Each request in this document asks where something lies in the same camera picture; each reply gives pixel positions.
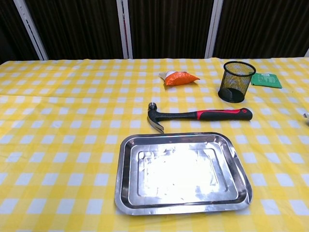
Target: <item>red and black handle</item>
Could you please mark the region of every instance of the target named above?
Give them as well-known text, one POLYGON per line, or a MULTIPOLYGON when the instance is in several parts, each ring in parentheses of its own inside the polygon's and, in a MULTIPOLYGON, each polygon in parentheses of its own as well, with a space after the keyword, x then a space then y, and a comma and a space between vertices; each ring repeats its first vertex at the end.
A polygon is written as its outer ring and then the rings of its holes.
POLYGON ((197 119, 206 121, 221 120, 251 120, 252 112, 247 108, 238 110, 200 110, 188 113, 159 113, 157 112, 156 120, 173 120, 173 119, 197 119))

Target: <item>orange package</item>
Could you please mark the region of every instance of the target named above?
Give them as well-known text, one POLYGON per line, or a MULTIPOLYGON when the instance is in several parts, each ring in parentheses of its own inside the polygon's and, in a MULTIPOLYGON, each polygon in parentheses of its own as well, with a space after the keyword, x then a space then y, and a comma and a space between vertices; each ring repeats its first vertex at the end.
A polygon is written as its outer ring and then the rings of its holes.
POLYGON ((166 86, 180 86, 199 80, 198 77, 187 72, 177 71, 162 72, 159 74, 159 77, 164 80, 166 86))

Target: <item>green packet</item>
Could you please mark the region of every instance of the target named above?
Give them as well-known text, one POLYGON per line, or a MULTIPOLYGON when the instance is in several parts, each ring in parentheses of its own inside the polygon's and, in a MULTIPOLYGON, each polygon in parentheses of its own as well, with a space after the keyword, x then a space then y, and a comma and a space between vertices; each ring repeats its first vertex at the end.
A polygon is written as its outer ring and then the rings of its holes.
POLYGON ((251 85, 282 88, 277 76, 275 74, 270 74, 270 73, 254 74, 251 78, 251 85))

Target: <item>stainless steel tray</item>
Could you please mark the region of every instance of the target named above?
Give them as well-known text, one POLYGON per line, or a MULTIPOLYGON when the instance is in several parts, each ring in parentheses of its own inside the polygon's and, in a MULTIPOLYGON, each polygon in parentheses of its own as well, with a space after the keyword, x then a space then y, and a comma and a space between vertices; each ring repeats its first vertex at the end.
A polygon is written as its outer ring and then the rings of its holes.
POLYGON ((235 149, 221 134, 132 135, 121 143, 115 202, 126 214, 238 210, 251 200, 235 149))

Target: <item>dark curtain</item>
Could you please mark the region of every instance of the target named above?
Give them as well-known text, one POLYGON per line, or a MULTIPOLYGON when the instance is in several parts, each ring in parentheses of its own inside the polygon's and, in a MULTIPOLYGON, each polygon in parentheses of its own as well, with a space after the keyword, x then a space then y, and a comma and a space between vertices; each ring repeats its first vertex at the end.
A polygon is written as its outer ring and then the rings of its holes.
POLYGON ((224 0, 214 57, 303 57, 308 47, 308 0, 224 0))
POLYGON ((123 58, 115 0, 26 0, 50 59, 123 58))
POLYGON ((38 56, 13 0, 0 0, 0 64, 38 56))
POLYGON ((213 0, 129 0, 133 58, 204 58, 213 0))

